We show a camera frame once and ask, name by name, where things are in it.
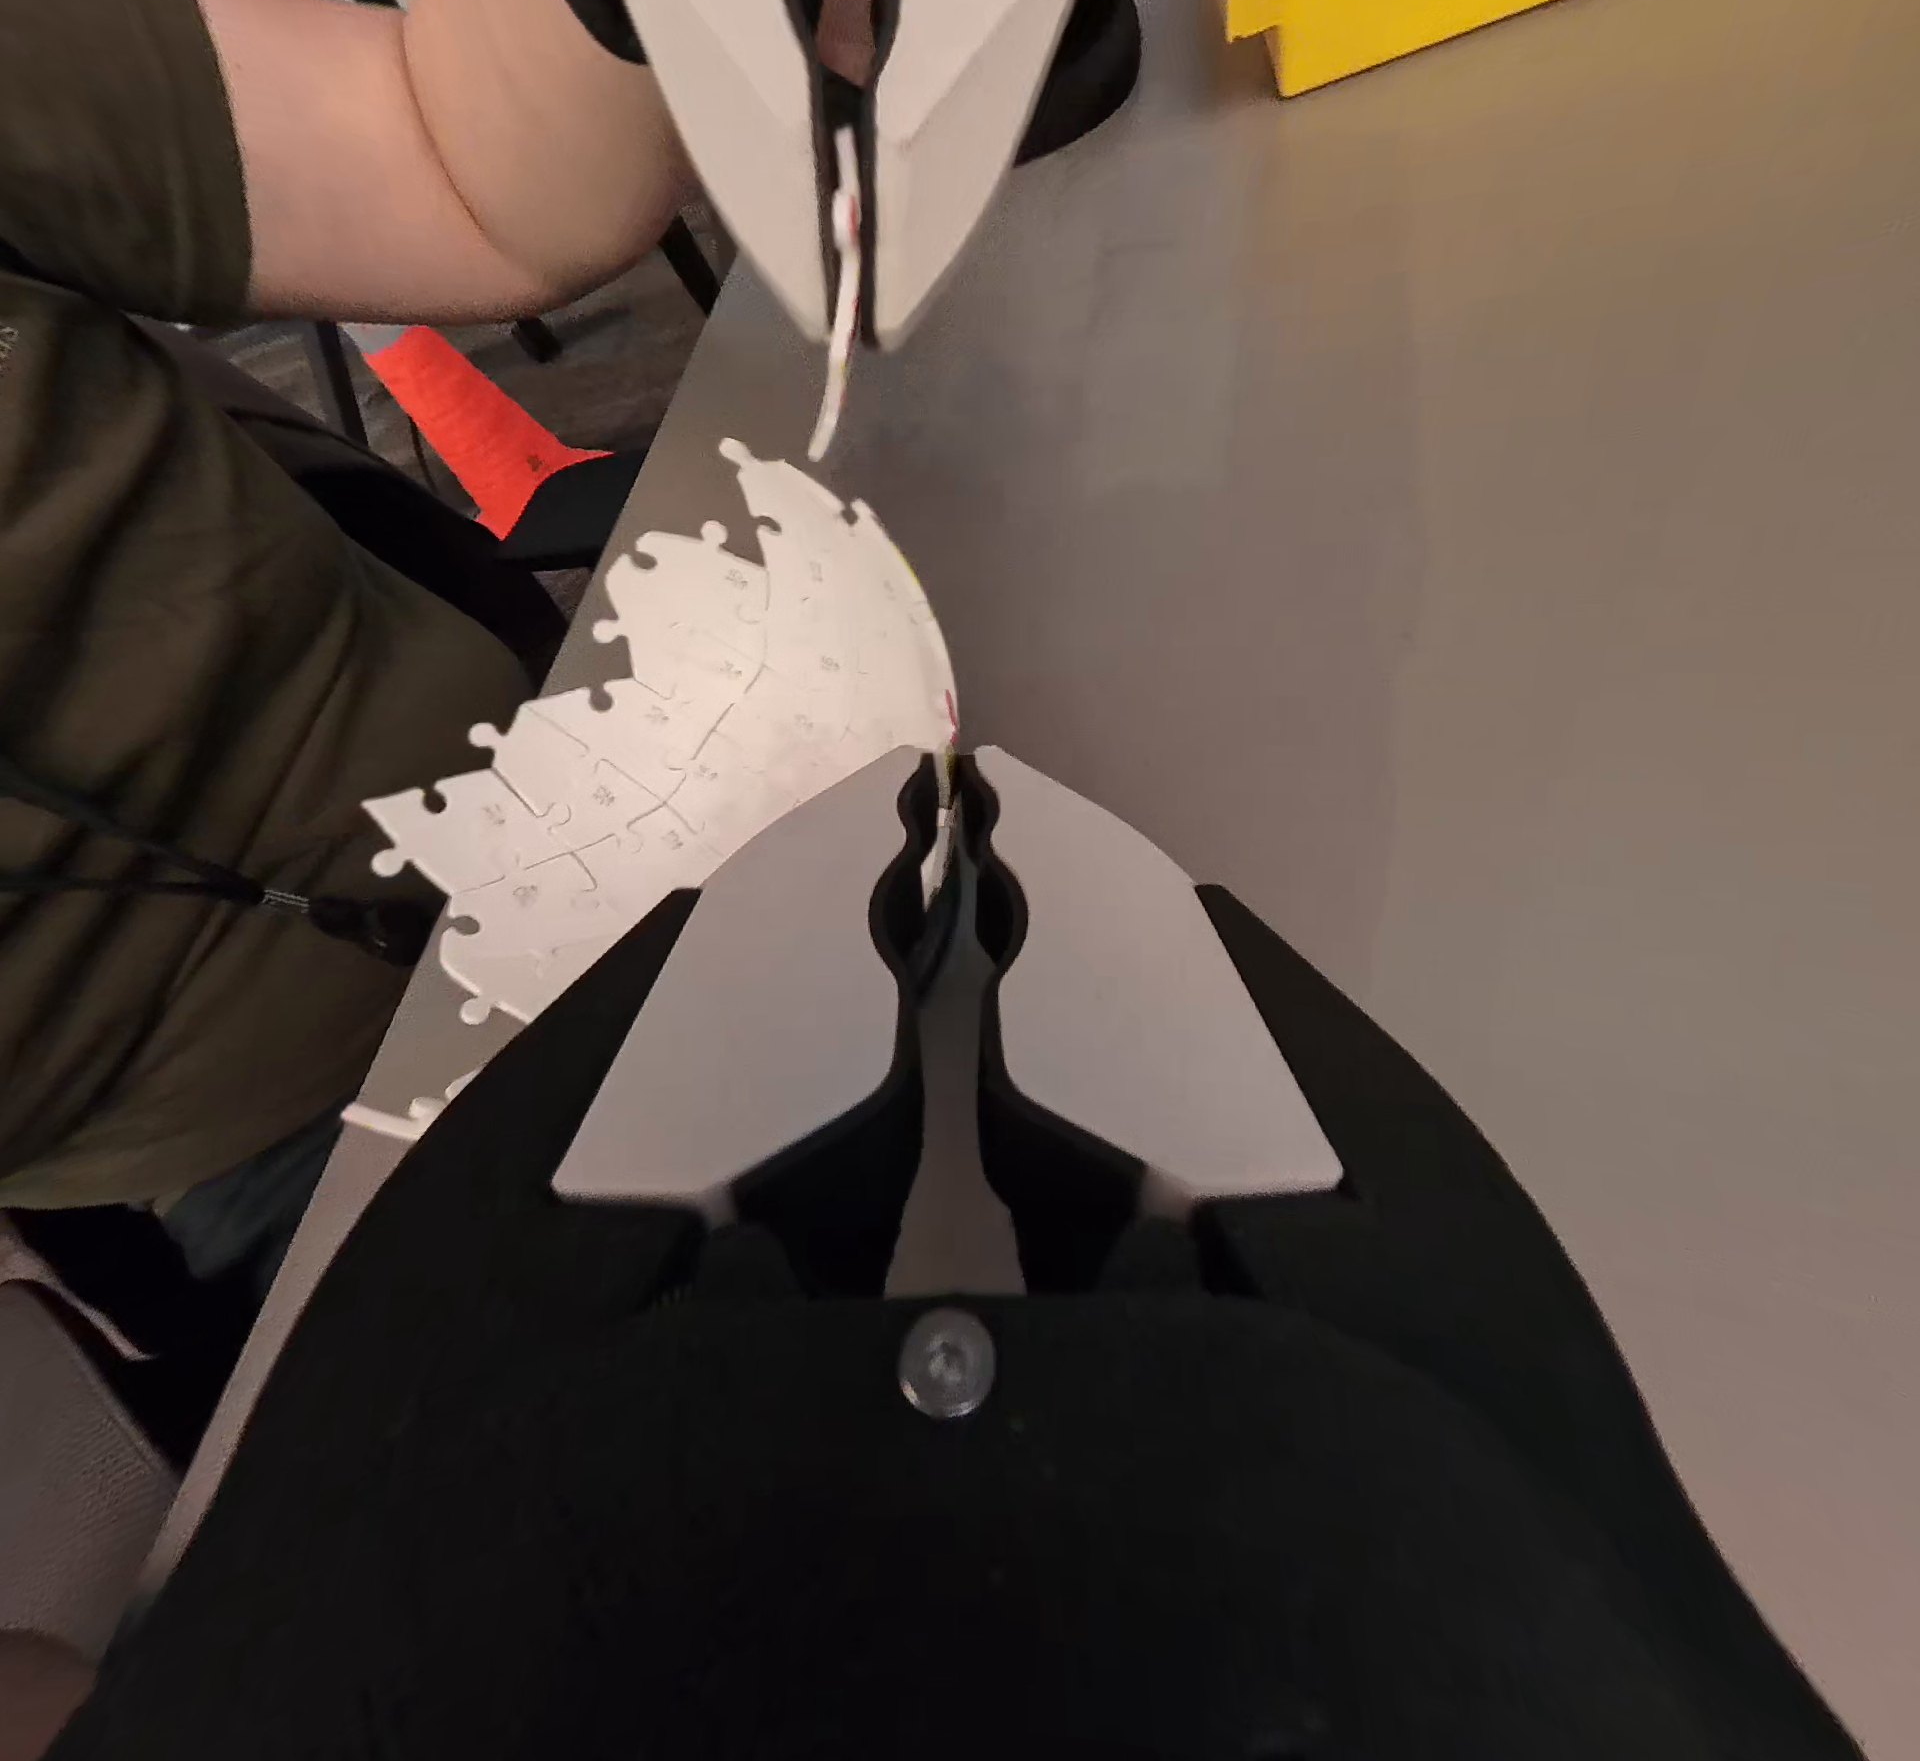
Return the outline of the white half puzzle ball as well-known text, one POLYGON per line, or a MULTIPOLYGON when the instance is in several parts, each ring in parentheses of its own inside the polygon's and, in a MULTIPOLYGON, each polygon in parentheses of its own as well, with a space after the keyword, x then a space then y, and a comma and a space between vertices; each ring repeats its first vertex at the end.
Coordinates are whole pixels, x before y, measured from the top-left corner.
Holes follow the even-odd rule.
POLYGON ((475 726, 486 768, 364 805, 388 838, 371 870, 445 895, 434 953, 468 1027, 530 1026, 672 891, 893 749, 936 757, 925 907, 947 879, 956 680, 920 580, 865 502, 719 451, 758 558, 713 520, 642 535, 591 621, 624 646, 621 676, 475 726))

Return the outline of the person's right forearm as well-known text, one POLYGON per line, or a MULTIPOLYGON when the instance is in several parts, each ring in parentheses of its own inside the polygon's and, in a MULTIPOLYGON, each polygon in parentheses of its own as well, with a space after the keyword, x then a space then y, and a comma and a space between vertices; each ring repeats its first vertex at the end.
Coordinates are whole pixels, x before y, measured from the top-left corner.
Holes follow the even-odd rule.
POLYGON ((3 1632, 3 1759, 42 1759, 94 1685, 94 1666, 37 1632, 3 1632))

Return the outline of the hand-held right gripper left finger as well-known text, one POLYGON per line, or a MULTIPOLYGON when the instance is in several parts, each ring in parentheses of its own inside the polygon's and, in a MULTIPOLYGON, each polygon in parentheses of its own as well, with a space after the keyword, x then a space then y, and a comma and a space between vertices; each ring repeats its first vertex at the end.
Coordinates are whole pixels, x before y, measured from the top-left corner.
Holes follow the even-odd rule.
POLYGON ((675 939, 563 1155, 578 1203, 731 1207, 734 1187, 879 1089, 899 987, 871 933, 923 753, 896 746, 725 861, 675 939))

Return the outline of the orange red tape strip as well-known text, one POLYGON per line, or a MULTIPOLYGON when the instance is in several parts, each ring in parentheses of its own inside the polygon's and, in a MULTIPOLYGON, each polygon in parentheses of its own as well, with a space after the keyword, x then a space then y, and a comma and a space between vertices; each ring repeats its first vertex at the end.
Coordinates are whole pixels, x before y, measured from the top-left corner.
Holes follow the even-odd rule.
POLYGON ((343 334, 498 539, 513 535, 545 482, 604 459, 543 429, 437 329, 344 323, 343 334))

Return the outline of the person's left forearm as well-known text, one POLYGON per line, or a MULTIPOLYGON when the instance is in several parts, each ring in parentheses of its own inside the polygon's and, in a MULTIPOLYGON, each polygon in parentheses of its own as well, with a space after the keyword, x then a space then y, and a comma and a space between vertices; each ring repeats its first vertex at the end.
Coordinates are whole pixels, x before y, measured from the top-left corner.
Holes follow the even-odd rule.
POLYGON ((196 7, 242 163, 254 318, 534 318, 629 273, 697 192, 653 70, 566 0, 196 7))

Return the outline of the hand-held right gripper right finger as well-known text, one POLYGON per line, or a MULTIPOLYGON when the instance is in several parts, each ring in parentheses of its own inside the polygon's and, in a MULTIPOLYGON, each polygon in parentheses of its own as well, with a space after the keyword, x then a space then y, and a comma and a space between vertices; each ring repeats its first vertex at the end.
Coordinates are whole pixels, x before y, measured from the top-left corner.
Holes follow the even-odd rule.
POLYGON ((1191 876, 1003 746, 969 773, 1006 1092, 1118 1150, 1156 1197, 1334 1193, 1340 1159, 1191 876))

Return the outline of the small puzzle piece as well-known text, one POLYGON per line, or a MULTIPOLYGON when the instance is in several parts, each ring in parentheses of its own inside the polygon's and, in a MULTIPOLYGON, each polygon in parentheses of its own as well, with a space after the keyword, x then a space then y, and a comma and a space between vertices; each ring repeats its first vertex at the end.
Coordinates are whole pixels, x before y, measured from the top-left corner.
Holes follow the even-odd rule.
POLYGON ((845 418, 865 299, 865 102, 852 96, 844 107, 848 113, 833 124, 822 162, 828 334, 822 394, 807 447, 814 469, 828 459, 845 418))

